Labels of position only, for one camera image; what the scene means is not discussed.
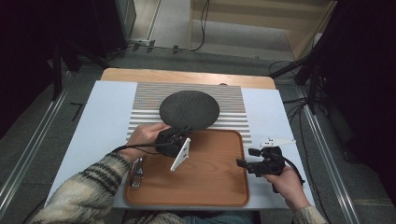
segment person's right hand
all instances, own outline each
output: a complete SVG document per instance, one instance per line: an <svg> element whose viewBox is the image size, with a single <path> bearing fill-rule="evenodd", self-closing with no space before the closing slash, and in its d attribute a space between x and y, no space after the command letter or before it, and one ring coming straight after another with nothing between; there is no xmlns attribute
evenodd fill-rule
<svg viewBox="0 0 396 224"><path fill-rule="evenodd" d="M164 123L141 124L134 129L134 132L132 133L131 137L125 145L132 146L154 144L155 140L157 139L158 133L168 128L170 128L170 126ZM126 156L130 162L137 160L137 158L139 157L144 157L148 155L148 153L156 153L155 147L142 148L144 149L144 151L129 147L121 150L120 153Z"/></svg>
<svg viewBox="0 0 396 224"><path fill-rule="evenodd" d="M285 166L281 175L263 175L263 177L274 184L293 212L310 205L303 192L300 179L289 166Z"/></svg>

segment wooden board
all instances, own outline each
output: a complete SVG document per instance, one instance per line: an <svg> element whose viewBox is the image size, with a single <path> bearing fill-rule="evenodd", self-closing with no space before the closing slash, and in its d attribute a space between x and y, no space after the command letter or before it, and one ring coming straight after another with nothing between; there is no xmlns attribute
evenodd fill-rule
<svg viewBox="0 0 396 224"><path fill-rule="evenodd" d="M204 130L190 136L190 157L174 172L175 160L148 156L139 189L125 187L130 204L243 206L248 202L248 180L236 158L244 158L242 137L231 130Z"/></svg>
<svg viewBox="0 0 396 224"><path fill-rule="evenodd" d="M101 77L103 81L162 82L229 86L276 90L270 77L238 76L212 73L193 73L151 69L107 68Z"/></svg>

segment patterned sweater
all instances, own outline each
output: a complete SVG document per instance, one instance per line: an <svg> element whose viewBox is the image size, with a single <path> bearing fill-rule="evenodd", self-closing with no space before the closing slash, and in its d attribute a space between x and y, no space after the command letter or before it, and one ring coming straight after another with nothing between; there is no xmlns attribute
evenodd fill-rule
<svg viewBox="0 0 396 224"><path fill-rule="evenodd" d="M52 195L31 223L104 223L122 177L131 164L118 153L109 153L99 162L66 180ZM313 206L294 214L295 224L327 223ZM166 212L153 212L130 219L128 223L185 223Z"/></svg>

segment metal rail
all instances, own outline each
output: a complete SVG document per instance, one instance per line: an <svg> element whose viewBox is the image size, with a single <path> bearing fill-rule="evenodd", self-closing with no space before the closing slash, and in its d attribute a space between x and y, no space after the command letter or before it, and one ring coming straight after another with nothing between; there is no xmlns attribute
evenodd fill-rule
<svg viewBox="0 0 396 224"><path fill-rule="evenodd" d="M297 90L300 93L301 97L306 97L306 93L302 88L297 88ZM308 123L311 127L315 140L317 141L320 155L323 159L324 165L326 167L326 171L329 174L329 178L332 181L332 187L335 191L338 202L340 203L341 209L343 210L344 217L346 218L346 222L351 224L361 223L358 214L355 210L355 206L351 198L349 197L347 187L344 184L344 181L341 178L340 173L338 172L338 168L335 165L334 160L332 159L332 153L330 152L329 146L326 143L326 139L323 135L323 132L320 129L317 116L311 113L311 110L307 105L304 107L304 112L308 119Z"/></svg>
<svg viewBox="0 0 396 224"><path fill-rule="evenodd" d="M2 186L0 190L0 220L3 218L12 198L18 190L18 187L21 184L26 172L32 163L35 154L40 148L40 145L46 136L46 133L53 122L55 116L57 115L59 108L64 101L64 97L66 96L69 86L73 80L73 76L71 72L67 72L64 75L64 87L62 92L60 93L58 99L56 101L52 101L49 105L49 108L44 115L43 119L38 124L35 129L35 133L30 139L27 147L23 151L20 159L15 165L11 175L8 177L5 184Z"/></svg>

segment knitted sleeve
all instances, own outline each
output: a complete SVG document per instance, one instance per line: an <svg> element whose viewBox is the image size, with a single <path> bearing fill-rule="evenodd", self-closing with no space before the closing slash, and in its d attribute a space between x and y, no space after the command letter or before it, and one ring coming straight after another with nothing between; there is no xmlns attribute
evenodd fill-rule
<svg viewBox="0 0 396 224"><path fill-rule="evenodd" d="M327 221L314 206L307 206L298 210L293 217L294 224L325 224Z"/></svg>
<svg viewBox="0 0 396 224"><path fill-rule="evenodd" d="M66 180L31 223L100 223L110 211L123 175L131 164L109 153Z"/></svg>

